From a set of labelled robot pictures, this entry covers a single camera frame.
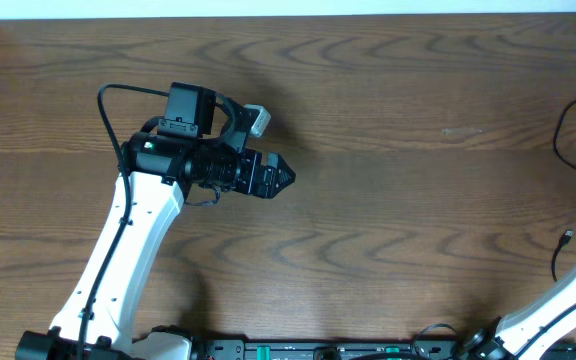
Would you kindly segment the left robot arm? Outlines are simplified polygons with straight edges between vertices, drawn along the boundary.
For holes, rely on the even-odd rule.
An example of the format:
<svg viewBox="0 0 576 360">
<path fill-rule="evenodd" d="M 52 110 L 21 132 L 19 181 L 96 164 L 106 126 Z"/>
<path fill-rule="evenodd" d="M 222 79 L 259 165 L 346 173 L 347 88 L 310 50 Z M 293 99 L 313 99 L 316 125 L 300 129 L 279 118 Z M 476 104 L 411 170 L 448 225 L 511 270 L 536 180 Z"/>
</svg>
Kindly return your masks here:
<svg viewBox="0 0 576 360">
<path fill-rule="evenodd" d="M 111 209 L 69 299 L 45 333 L 27 331 L 18 359 L 206 359 L 206 346 L 173 327 L 133 338 L 136 314 L 162 240 L 192 187 L 272 199 L 295 172 L 277 153 L 248 148 L 271 120 L 214 90 L 174 82 L 164 114 L 128 141 L 109 136 L 119 176 Z"/>
</svg>

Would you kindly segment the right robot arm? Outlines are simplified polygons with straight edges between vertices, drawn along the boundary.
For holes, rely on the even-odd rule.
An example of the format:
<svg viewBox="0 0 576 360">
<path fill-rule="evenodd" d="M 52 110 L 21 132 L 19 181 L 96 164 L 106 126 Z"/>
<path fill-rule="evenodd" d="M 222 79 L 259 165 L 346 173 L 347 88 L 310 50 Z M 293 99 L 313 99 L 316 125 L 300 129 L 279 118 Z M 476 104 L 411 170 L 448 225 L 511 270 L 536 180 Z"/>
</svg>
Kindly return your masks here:
<svg viewBox="0 0 576 360">
<path fill-rule="evenodd" d="M 534 303 L 462 345 L 460 359 L 539 359 L 576 328 L 576 265 Z"/>
</svg>

